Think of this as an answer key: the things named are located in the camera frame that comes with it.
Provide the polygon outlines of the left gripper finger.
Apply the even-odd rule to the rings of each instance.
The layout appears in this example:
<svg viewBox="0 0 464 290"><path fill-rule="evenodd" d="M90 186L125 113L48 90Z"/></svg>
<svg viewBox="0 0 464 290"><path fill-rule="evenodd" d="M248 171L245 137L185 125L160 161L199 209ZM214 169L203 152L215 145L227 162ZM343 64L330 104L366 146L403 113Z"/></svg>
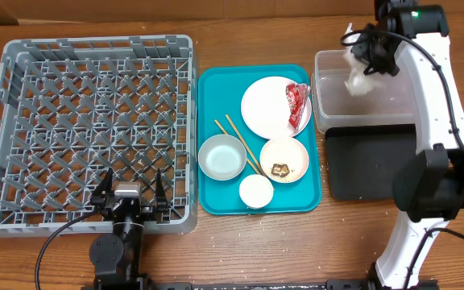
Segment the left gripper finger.
<svg viewBox="0 0 464 290"><path fill-rule="evenodd" d="M160 169L157 170L155 175L155 201L157 208L167 207L167 197L162 184L162 172Z"/></svg>
<svg viewBox="0 0 464 290"><path fill-rule="evenodd" d="M114 170L112 168L108 168L105 176L103 177L100 184L94 189L94 196L101 197L107 192L110 192L112 189L112 177L114 174Z"/></svg>

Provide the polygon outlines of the white napkin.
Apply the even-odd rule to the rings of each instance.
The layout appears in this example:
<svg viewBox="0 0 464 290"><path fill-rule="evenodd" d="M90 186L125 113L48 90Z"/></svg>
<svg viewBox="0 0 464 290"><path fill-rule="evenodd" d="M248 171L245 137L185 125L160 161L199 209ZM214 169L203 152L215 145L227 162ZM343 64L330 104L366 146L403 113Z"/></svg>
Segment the white napkin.
<svg viewBox="0 0 464 290"><path fill-rule="evenodd" d="M364 74L365 69L368 68L367 62L355 57L355 53L360 54L363 48L367 48L367 42L346 47L342 56L350 66L350 74L345 81L345 86L352 97L361 97L374 89L384 87L383 82L375 74Z"/></svg>

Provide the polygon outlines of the grey bowl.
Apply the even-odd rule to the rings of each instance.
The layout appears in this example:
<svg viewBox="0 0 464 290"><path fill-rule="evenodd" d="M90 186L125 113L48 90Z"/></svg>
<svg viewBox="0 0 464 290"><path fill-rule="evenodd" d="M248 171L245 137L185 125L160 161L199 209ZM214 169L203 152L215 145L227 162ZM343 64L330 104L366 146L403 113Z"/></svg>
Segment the grey bowl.
<svg viewBox="0 0 464 290"><path fill-rule="evenodd" d="M231 135L215 135L201 145L198 163L203 173L213 180L232 180L247 163L247 151L241 141Z"/></svg>

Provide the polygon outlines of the red snack wrapper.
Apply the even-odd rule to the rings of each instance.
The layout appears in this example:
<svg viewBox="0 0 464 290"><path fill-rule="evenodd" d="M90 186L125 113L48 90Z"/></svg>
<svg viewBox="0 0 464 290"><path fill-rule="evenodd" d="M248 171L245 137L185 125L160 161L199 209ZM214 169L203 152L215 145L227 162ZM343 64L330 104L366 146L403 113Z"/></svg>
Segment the red snack wrapper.
<svg viewBox="0 0 464 290"><path fill-rule="evenodd" d="M286 86L285 94L290 110L288 121L294 131L297 131L300 125L300 120L309 99L309 93L310 87L304 83L293 83Z"/></svg>

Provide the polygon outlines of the small white cup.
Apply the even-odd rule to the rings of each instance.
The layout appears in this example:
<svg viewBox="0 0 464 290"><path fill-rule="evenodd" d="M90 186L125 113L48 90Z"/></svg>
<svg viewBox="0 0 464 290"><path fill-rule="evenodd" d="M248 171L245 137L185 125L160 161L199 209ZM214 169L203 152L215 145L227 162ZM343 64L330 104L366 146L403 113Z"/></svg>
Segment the small white cup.
<svg viewBox="0 0 464 290"><path fill-rule="evenodd" d="M239 196L248 208L262 209L271 202L274 188L265 176L249 175L239 185Z"/></svg>

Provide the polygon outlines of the wooden chopstick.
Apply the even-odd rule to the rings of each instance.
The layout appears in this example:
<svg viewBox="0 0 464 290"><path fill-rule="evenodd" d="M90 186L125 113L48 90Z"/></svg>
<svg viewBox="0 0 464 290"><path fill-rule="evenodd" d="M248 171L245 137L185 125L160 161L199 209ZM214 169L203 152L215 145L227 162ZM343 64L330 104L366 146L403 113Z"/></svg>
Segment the wooden chopstick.
<svg viewBox="0 0 464 290"><path fill-rule="evenodd" d="M255 155L253 154L252 150L250 149L250 147L248 146L247 142L245 141L245 139L243 138L243 136L241 135L240 131L238 130L238 128L235 126L233 120L230 118L230 116L228 114L225 115L226 116L226 119L228 121L228 123L231 125L232 129L234 130L234 132L236 133L236 135L238 136L239 140L242 142L243 146L246 148L246 151L247 153L250 155L250 157L252 158L253 160L253 165L255 166L255 170L263 175L263 176L266 176L265 173L263 172L263 169L261 168L260 164L259 164L259 161L257 160L257 158L255 157Z"/></svg>
<svg viewBox="0 0 464 290"><path fill-rule="evenodd" d="M217 127L222 131L223 134L228 135L227 131L225 128L221 125L221 123L217 120L214 119L214 123L217 125ZM246 157L247 163L250 165L250 167L254 170L254 172L258 175L260 175L260 171L257 169L257 167L254 165L254 163L250 160L250 158L247 156Z"/></svg>

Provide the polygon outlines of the brown food scrap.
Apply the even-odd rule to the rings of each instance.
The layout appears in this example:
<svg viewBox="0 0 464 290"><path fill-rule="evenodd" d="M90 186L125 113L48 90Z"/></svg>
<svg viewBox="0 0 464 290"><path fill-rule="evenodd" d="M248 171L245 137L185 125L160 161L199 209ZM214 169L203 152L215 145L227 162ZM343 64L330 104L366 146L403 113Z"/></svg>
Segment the brown food scrap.
<svg viewBox="0 0 464 290"><path fill-rule="evenodd" d="M278 177L286 177L291 170L287 164L273 164L271 168L271 174Z"/></svg>

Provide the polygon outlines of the pink bowl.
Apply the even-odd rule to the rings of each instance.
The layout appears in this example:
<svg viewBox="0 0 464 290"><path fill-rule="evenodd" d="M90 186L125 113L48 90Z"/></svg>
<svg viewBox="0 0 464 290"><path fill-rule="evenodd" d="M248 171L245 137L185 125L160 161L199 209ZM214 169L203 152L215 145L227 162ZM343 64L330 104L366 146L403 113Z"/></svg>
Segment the pink bowl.
<svg viewBox="0 0 464 290"><path fill-rule="evenodd" d="M267 141L259 157L260 166L268 178L288 184L301 179L309 168L309 154L297 139L284 137ZM273 164L287 164L291 172L286 177L273 176Z"/></svg>

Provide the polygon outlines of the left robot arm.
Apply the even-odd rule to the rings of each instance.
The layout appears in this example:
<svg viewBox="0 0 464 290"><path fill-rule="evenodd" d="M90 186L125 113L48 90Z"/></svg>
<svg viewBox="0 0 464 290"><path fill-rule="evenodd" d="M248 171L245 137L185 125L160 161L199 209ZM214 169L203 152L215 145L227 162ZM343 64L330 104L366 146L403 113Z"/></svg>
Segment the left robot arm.
<svg viewBox="0 0 464 290"><path fill-rule="evenodd" d="M112 223L112 232L98 236L89 248L95 268L93 288L152 290L154 282L139 268L145 223L168 209L161 171L155 174L157 205L143 201L139 182L120 182L113 187L113 173L110 168L90 198L97 212Z"/></svg>

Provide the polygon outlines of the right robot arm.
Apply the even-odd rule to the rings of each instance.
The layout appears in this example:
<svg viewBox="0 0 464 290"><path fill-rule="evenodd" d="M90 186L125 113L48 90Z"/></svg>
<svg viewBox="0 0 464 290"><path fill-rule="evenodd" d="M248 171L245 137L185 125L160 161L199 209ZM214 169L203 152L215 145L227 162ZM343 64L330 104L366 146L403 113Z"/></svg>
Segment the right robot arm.
<svg viewBox="0 0 464 290"><path fill-rule="evenodd" d="M377 1L375 23L341 39L346 88L362 95L376 73L407 73L415 96L416 154L395 175L399 210L390 240L361 289L435 289L419 272L436 237L464 209L464 111L450 63L450 29L439 5Z"/></svg>

